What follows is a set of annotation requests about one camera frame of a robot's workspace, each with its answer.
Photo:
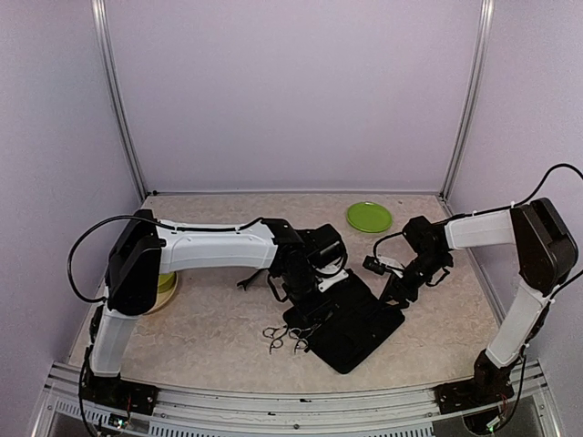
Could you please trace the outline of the silver scissors black blades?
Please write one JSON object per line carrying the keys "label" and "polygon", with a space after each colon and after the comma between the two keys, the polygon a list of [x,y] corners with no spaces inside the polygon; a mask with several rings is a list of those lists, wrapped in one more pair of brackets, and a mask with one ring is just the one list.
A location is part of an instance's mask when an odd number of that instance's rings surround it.
{"label": "silver scissors black blades", "polygon": [[310,350],[310,337],[316,332],[319,325],[312,325],[308,328],[294,327],[289,328],[288,336],[295,341],[293,353],[308,352]]}

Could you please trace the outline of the black tool pouch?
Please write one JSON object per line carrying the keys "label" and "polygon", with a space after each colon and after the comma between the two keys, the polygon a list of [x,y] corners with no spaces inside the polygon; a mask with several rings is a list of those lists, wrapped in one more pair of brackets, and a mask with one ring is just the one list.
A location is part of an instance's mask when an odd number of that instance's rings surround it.
{"label": "black tool pouch", "polygon": [[360,365],[403,323],[400,309],[379,301],[351,270],[324,292],[315,290],[283,313],[307,350],[347,374]]}

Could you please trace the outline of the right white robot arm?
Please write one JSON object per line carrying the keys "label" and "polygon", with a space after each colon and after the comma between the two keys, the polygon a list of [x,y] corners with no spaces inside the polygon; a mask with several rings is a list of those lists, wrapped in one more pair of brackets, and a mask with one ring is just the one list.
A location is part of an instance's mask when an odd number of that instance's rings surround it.
{"label": "right white robot arm", "polygon": [[517,250],[519,282],[515,299],[499,331],[474,365],[465,394],[484,404],[500,393],[527,344],[542,327],[559,289],[578,262],[578,246],[548,198],[501,208],[494,212],[432,223],[410,219],[402,236],[415,253],[407,266],[392,271],[381,299],[405,308],[422,286],[433,287],[433,276],[453,266],[454,250],[513,245]]}

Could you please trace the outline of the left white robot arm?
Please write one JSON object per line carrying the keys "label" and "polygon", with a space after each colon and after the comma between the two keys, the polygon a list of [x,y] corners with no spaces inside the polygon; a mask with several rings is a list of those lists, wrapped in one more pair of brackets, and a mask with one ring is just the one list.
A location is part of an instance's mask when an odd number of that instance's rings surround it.
{"label": "left white robot arm", "polygon": [[140,209],[109,252],[105,303],[91,337],[86,366],[90,386],[110,405],[128,395],[119,374],[138,319],[156,303],[159,276],[188,269],[253,268],[283,281],[285,296],[298,302],[347,279],[347,253],[331,225],[295,229],[282,218],[247,224],[193,225],[154,218]]}

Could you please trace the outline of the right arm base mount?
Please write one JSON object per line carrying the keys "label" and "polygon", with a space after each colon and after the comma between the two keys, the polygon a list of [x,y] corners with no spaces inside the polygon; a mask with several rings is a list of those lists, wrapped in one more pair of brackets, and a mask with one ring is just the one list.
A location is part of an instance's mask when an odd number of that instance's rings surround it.
{"label": "right arm base mount", "polygon": [[515,391],[509,382],[479,386],[474,379],[467,379],[439,384],[434,387],[434,394],[440,413],[448,414],[512,398]]}

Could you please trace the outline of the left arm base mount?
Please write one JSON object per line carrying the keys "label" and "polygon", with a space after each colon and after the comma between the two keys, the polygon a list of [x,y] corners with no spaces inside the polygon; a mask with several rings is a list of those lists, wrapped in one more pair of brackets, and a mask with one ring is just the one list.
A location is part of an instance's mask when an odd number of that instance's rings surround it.
{"label": "left arm base mount", "polygon": [[145,383],[116,377],[99,377],[92,370],[84,371],[81,398],[97,405],[128,413],[151,416],[159,395],[159,388]]}

